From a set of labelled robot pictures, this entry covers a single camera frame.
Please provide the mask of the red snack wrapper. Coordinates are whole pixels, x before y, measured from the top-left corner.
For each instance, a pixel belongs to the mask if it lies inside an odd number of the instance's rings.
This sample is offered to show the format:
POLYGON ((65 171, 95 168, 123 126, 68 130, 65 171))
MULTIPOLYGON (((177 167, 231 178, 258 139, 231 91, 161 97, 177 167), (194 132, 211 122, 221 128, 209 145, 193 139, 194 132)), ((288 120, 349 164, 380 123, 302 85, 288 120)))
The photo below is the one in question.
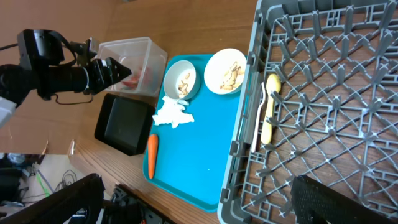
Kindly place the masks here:
POLYGON ((148 67, 142 67, 134 71, 134 73, 126 80, 122 81, 123 88, 127 90, 135 90, 141 83, 141 87, 149 86, 152 82, 152 70, 148 67))

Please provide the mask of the white napkin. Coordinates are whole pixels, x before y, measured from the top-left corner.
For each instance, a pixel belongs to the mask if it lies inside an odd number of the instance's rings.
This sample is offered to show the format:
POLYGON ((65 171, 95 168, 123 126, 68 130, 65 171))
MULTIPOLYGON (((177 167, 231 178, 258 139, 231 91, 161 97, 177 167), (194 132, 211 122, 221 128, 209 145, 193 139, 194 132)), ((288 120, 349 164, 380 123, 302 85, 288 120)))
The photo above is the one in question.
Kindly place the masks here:
POLYGON ((163 106, 152 116, 155 126, 170 124, 175 129, 180 124, 193 123, 195 121, 192 114, 184 112, 186 106, 190 105, 189 102, 171 99, 168 96, 164 96, 162 100, 164 101, 163 106))

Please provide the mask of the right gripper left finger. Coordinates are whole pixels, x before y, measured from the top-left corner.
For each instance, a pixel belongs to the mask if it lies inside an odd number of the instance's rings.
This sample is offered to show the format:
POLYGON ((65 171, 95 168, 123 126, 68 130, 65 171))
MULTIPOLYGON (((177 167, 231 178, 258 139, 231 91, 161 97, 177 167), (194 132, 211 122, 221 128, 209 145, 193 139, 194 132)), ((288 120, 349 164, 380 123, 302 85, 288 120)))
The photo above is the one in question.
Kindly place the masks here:
POLYGON ((1 219, 1 223, 64 223, 79 210, 81 223, 96 223, 103 207, 104 185, 100 175, 90 174, 62 190, 1 219))

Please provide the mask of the yellow plastic spoon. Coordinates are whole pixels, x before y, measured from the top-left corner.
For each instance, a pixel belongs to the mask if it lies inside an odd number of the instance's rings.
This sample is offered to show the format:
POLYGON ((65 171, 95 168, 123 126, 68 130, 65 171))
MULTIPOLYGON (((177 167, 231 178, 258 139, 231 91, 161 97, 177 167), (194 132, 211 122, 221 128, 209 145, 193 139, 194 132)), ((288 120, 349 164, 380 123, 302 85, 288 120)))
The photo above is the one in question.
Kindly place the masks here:
POLYGON ((280 89, 281 82, 279 77, 275 73, 268 75, 266 81, 267 105, 261 134, 261 142, 263 144, 269 144, 272 140, 272 125, 267 122, 267 118, 271 118, 274 114, 274 99, 271 97, 271 93, 274 91, 280 92, 280 89))

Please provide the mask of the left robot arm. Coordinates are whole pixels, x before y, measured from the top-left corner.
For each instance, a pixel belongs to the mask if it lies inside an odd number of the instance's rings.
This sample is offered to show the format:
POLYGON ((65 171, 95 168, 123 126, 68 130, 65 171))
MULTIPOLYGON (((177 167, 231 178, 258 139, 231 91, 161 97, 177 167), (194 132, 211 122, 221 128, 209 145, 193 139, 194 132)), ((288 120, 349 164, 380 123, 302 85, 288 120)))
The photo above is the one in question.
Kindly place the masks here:
POLYGON ((132 73, 111 57, 97 59, 93 39, 69 42, 54 30, 25 29, 14 45, 19 64, 1 66, 2 125, 32 90, 45 101, 68 91, 94 96, 132 73))

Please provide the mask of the white plastic fork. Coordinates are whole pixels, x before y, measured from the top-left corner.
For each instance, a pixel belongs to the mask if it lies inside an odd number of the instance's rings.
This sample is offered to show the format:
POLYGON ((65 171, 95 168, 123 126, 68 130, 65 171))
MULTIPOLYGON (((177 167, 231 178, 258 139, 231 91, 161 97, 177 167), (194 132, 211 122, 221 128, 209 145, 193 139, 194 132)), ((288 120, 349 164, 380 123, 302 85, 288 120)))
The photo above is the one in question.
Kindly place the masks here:
POLYGON ((256 123, 255 123, 255 128, 254 128, 254 136, 252 139, 252 144, 251 144, 251 153, 254 154, 256 152, 257 148, 257 139, 258 139, 258 132, 259 132, 259 122, 260 122, 260 117, 261 117, 261 111, 262 107, 264 105, 264 102, 266 100, 266 90, 265 90, 265 84, 264 82, 261 83, 261 97, 260 97, 260 104, 257 108, 257 114, 256 114, 256 123))

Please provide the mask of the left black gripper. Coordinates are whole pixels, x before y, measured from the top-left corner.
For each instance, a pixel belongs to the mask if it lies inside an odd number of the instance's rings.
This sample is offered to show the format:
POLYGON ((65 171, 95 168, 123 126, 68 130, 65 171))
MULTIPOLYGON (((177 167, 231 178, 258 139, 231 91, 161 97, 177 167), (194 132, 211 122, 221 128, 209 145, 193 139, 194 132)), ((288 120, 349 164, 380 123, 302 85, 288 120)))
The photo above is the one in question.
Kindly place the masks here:
POLYGON ((87 76, 87 84, 83 90, 84 95, 96 95, 106 89, 106 91, 127 91, 131 90, 125 82, 130 81, 132 72, 129 68, 121 65, 117 60, 108 57, 106 59, 94 59, 83 67, 87 76), (112 74, 116 74, 111 83, 112 74))

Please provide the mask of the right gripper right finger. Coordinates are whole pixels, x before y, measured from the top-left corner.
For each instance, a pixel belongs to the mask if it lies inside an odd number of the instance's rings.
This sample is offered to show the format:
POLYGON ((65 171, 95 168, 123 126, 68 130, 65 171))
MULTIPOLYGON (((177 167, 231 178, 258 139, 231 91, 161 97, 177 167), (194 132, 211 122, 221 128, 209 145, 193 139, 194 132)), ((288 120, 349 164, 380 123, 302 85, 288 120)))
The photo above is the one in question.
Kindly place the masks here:
POLYGON ((306 175, 293 179, 290 194, 299 224, 393 222, 306 175))

